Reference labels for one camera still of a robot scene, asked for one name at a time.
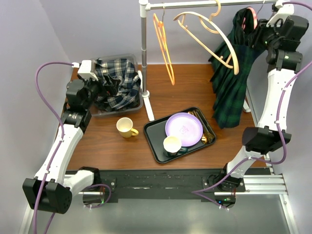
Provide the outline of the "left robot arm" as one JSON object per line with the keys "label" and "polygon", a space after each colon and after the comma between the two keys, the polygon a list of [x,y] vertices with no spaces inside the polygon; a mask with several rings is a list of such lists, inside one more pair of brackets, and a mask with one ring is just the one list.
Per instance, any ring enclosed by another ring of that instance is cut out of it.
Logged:
{"label": "left robot arm", "polygon": [[31,209],[64,214],[79,192],[85,188],[89,191],[100,188],[101,178],[97,168],[81,167],[68,179],[65,173],[92,117],[91,106],[99,96],[106,95],[101,81],[75,79],[67,84],[67,101],[60,117],[60,132],[34,178],[25,179],[22,185]]}

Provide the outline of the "pink hanger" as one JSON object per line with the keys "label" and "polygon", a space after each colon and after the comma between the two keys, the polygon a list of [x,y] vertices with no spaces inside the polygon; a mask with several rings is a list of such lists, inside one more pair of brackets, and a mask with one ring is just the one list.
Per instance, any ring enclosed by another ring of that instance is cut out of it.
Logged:
{"label": "pink hanger", "polygon": [[[258,19],[257,19],[257,14],[261,11],[263,5],[265,3],[265,0],[263,0],[261,7],[259,8],[259,10],[257,12],[255,12],[255,10],[252,7],[247,7],[247,10],[249,10],[251,12],[252,15],[252,19],[253,19],[253,29],[255,30],[257,28],[257,24],[258,24]],[[245,30],[246,28],[246,18],[243,18],[243,22],[242,22],[242,29]]]}

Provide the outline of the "orange plastic hanger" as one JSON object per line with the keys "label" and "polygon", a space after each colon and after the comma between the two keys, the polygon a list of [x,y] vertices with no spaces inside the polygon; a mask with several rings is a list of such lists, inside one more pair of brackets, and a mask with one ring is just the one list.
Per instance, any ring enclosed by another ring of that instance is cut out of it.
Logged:
{"label": "orange plastic hanger", "polygon": [[168,49],[164,22],[163,20],[159,20],[155,13],[153,13],[153,24],[170,82],[174,86],[176,83],[175,74]]}

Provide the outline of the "navy white plaid skirt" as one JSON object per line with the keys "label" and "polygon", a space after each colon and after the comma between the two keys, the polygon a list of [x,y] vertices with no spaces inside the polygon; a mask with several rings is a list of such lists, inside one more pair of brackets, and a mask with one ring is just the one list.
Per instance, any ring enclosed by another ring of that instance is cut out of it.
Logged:
{"label": "navy white plaid skirt", "polygon": [[97,109],[106,112],[123,111],[138,105],[141,80],[134,64],[126,58],[104,61],[96,59],[96,76],[103,79],[103,85],[111,84],[116,94],[98,97]]}

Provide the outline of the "green plaid skirt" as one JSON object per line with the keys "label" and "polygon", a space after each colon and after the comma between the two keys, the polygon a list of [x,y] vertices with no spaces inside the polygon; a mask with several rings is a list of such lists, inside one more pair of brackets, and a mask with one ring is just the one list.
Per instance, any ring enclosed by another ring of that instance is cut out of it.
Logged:
{"label": "green plaid skirt", "polygon": [[[246,28],[242,29],[243,18],[246,18]],[[216,99],[213,105],[213,118],[219,128],[234,128],[239,125],[246,96],[247,79],[255,60],[265,49],[255,49],[253,40],[257,28],[253,28],[251,12],[243,8],[235,14],[233,27],[227,35],[236,53],[239,73],[234,74],[233,69],[227,68],[216,58],[210,57],[214,75],[210,79]]]}

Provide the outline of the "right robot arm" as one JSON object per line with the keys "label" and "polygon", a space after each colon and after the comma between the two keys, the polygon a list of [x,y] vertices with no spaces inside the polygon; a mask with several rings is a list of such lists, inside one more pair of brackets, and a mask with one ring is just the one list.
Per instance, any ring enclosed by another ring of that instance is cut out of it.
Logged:
{"label": "right robot arm", "polygon": [[287,143],[291,134],[287,133],[287,110],[296,78],[304,71],[301,67],[303,55],[297,52],[301,38],[309,27],[306,18],[291,15],[285,19],[278,17],[268,25],[261,20],[252,42],[253,51],[267,50],[268,90],[262,116],[255,127],[244,130],[242,148],[235,158],[227,163],[216,177],[208,179],[211,190],[218,187],[227,192],[237,188],[244,174],[255,161],[264,161],[263,156],[277,149],[283,149],[276,165],[285,161]]}

